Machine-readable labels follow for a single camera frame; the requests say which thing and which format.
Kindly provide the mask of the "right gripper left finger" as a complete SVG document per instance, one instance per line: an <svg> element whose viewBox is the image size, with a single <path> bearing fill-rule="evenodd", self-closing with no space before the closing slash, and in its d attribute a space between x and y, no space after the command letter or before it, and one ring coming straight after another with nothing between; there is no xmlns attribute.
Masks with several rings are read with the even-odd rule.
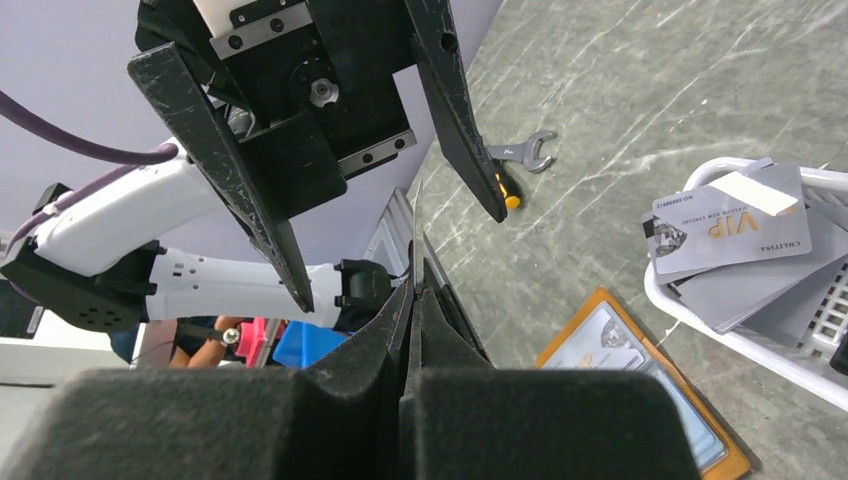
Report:
<svg viewBox="0 0 848 480"><path fill-rule="evenodd" d="M399 437L414 289L305 369L92 370L62 385L5 479L408 479Z"/></svg>

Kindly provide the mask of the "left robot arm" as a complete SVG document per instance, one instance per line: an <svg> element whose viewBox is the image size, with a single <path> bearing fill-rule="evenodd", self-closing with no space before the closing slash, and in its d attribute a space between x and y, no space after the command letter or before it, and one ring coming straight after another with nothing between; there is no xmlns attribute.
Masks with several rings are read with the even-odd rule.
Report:
<svg viewBox="0 0 848 480"><path fill-rule="evenodd" d="M1 267L71 325L231 315L358 330L392 276L368 260L306 265L290 221L415 143L394 80L408 67L444 157L506 218L446 1L143 1L136 43L128 73L171 132L152 152L94 144L1 100L14 123L114 165L48 189Z"/></svg>

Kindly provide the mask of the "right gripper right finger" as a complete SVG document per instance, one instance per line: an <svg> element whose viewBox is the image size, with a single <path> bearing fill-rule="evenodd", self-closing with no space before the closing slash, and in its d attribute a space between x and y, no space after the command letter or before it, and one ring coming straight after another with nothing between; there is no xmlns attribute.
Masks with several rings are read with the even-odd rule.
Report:
<svg viewBox="0 0 848 480"><path fill-rule="evenodd" d="M604 370L506 370L416 297L401 400L405 479L696 479L671 397Z"/></svg>

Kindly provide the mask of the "silver VIP card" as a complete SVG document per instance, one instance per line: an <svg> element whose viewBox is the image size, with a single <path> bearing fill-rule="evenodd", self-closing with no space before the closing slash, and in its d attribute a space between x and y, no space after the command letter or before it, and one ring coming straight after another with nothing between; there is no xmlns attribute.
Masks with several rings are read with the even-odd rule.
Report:
<svg viewBox="0 0 848 480"><path fill-rule="evenodd" d="M537 358L542 369L638 370L645 349L609 302L574 318Z"/></svg>

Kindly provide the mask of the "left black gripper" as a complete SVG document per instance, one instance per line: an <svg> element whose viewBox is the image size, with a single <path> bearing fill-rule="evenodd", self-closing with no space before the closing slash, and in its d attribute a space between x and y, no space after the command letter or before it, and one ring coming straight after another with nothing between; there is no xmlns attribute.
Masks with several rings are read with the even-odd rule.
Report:
<svg viewBox="0 0 848 480"><path fill-rule="evenodd" d="M442 154L500 223L507 208L474 118L450 3L404 4ZM400 4L144 1L137 21L146 52L129 60L128 75L295 304L312 312L289 218L343 195L351 178L417 142L394 80L412 63L396 49L409 32Z"/></svg>

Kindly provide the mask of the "white plastic basket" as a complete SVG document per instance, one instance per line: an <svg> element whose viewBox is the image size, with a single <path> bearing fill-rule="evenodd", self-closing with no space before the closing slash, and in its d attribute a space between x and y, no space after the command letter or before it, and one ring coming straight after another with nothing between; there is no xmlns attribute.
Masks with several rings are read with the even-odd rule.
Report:
<svg viewBox="0 0 848 480"><path fill-rule="evenodd" d="M701 186L711 180L715 180L731 171L740 170L754 160L736 157L717 157L708 160L698 166L686 180L683 190ZM815 169L801 167L802 182L814 199L819 199L831 205L842 205L847 207L847 173L826 169ZM760 335L745 327L736 327L729 333L720 334L707 325L700 318L684 306L665 286L661 286L655 279L653 267L648 265L645 269L643 285L645 293L650 302L674 317L678 322L699 331L716 342L737 352L747 359L761 365L771 372L783 377L794 385L810 392L822 400L847 412L847 377L843 376L828 365L825 360L836 350L836 343L842 340L847 333L847 314L838 312L834 304L837 301L846 300L841 298L841 292L847 292L847 279L834 282L833 287L827 287L823 299L817 302L826 302L823 305L823 318L813 315L811 320L818 327L831 326L825 320L828 315L845 318L842 325L833 325L836 330L836 343L813 335L804 343L803 348L786 347L779 345L769 337ZM822 352L821 358L813 358L812 351Z"/></svg>

